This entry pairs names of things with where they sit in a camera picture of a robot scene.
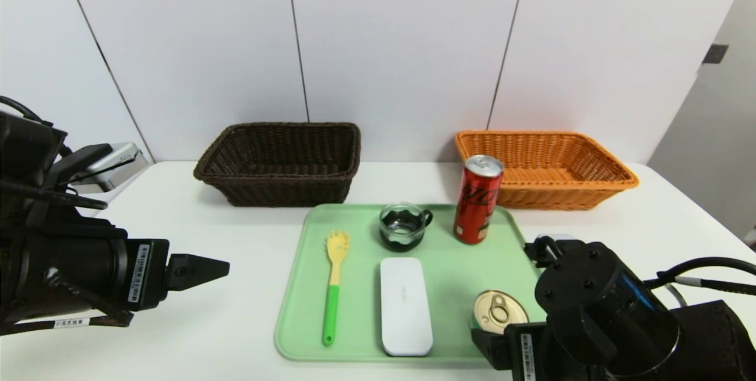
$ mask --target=barcode label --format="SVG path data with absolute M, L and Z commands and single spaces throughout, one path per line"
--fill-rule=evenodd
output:
M 132 277 L 132 287 L 129 289 L 129 302 L 136 303 L 139 301 L 142 280 L 144 279 L 144 269 L 146 268 L 146 257 L 149 255 L 149 246 L 142 244 L 137 251 L 137 263 L 134 265 L 134 276 Z
M 58 328 L 78 328 L 88 326 L 89 318 L 80 317 L 78 319 L 60 319 L 59 321 L 55 321 L 55 326 L 52 327 L 52 329 L 56 330 Z
M 522 375 L 524 381 L 535 381 L 535 361 L 533 360 L 533 336 L 520 335 L 522 343 Z

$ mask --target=green tray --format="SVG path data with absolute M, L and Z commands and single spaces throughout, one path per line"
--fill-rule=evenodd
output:
M 524 240 L 505 209 L 496 208 L 488 237 L 470 246 L 451 233 L 456 206 L 421 206 L 433 212 L 423 242 L 408 252 L 383 248 L 374 204 L 322 204 L 310 211 L 302 229 L 289 285 L 278 315 L 275 343 L 291 360 L 318 362 L 485 362 L 470 339 L 473 302 L 486 289 L 517 299 L 531 321 L 545 321 L 535 301 L 540 270 L 522 252 Z M 326 238 L 335 229 L 349 233 L 341 266 L 335 342 L 321 343 L 330 261 Z M 378 265 L 386 257 L 414 257 L 423 264 L 433 329 L 426 357 L 391 357 L 380 335 Z

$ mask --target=tin can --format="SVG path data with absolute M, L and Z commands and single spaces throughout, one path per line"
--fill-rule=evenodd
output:
M 473 327 L 489 333 L 504 333 L 509 324 L 527 324 L 529 319 L 517 300 L 493 289 L 481 292 L 472 308 Z
M 454 235 L 467 244 L 480 243 L 496 208 L 504 165 L 488 155 L 473 155 L 465 161 L 460 200 L 454 217 Z

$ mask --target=can lid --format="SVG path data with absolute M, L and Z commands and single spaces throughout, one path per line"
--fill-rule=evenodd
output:
M 472 308 L 480 329 L 489 333 L 503 333 L 510 324 L 527 324 L 529 318 L 515 298 L 501 291 L 481 292 Z
M 483 177 L 497 177 L 504 171 L 503 163 L 491 155 L 473 155 L 467 158 L 465 167 Z

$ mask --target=brown wicker basket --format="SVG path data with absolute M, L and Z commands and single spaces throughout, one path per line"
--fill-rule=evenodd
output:
M 497 203 L 511 209 L 593 209 L 639 184 L 632 171 L 583 134 L 462 131 L 455 140 L 463 161 L 483 154 L 504 163 Z
M 226 128 L 194 168 L 234 206 L 343 203 L 360 163 L 353 123 L 241 123 Z

